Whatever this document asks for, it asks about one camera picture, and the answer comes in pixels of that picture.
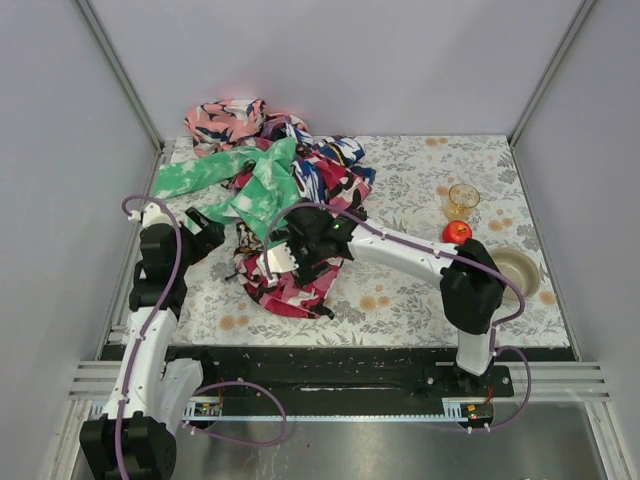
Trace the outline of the green tie-dye cloth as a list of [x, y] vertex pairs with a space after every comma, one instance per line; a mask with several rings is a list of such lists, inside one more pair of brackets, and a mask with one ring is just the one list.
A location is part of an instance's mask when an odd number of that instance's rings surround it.
[[233, 194], [198, 210], [223, 224], [239, 219], [264, 240], [276, 215], [301, 199], [293, 176], [296, 157], [297, 141], [288, 137], [265, 150], [239, 146], [198, 160], [171, 163], [160, 168], [154, 196], [165, 200], [221, 184]]

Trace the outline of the red pink camo cloth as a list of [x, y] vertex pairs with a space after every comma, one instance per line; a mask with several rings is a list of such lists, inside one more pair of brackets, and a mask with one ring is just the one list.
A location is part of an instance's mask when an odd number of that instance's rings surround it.
[[325, 299], [344, 263], [342, 258], [326, 259], [325, 273], [310, 285], [299, 288], [291, 272], [267, 277], [259, 266], [259, 256], [262, 254], [263, 251], [243, 253], [238, 247], [234, 252], [239, 283], [255, 303], [271, 313], [286, 317], [333, 316], [325, 306]]

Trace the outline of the blue white patterned cloth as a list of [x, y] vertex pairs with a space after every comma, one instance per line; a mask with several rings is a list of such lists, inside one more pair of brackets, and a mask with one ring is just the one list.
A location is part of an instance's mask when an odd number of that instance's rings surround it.
[[364, 146], [352, 137], [314, 140], [303, 130], [293, 132], [298, 144], [292, 175], [300, 196], [343, 210], [360, 209], [376, 176], [374, 168], [361, 165]]

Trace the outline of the black orange patterned cloth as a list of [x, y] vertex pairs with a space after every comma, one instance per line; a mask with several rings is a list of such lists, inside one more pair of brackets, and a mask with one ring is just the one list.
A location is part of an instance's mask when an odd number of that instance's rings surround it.
[[269, 248], [281, 243], [286, 243], [288, 245], [290, 234], [287, 226], [287, 214], [292, 210], [304, 208], [305, 206], [311, 206], [314, 208], [329, 211], [334, 217], [349, 219], [350, 240], [352, 238], [353, 230], [360, 223], [366, 222], [368, 220], [368, 212], [363, 206], [343, 209], [332, 205], [313, 204], [310, 201], [301, 201], [295, 204], [295, 208], [291, 208], [281, 218], [279, 218], [272, 230], [269, 229], [269, 225], [267, 223], [258, 222], [257, 226], [262, 229], [262, 236], [254, 231], [247, 222], [240, 221], [236, 225], [236, 232], [238, 235], [238, 250], [242, 251], [243, 253], [261, 253], [264, 250], [264, 240], [268, 241]]

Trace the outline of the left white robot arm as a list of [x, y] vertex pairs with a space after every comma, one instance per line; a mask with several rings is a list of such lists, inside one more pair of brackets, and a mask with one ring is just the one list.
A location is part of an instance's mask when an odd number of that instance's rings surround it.
[[129, 294], [129, 338], [112, 393], [79, 441], [97, 479], [168, 479], [176, 433], [192, 393], [203, 381], [200, 361], [166, 361], [186, 298], [185, 274], [224, 243], [224, 226], [189, 208], [193, 233], [157, 205], [140, 215], [141, 258]]

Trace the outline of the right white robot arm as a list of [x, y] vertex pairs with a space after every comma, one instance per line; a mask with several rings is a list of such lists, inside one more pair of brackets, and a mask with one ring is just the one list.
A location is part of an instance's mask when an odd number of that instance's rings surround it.
[[341, 257], [382, 265], [438, 289], [446, 320], [457, 330], [455, 365], [484, 375], [492, 362], [491, 323], [505, 282], [477, 240], [437, 243], [386, 230], [364, 214], [332, 212], [301, 203], [285, 215], [300, 262]]

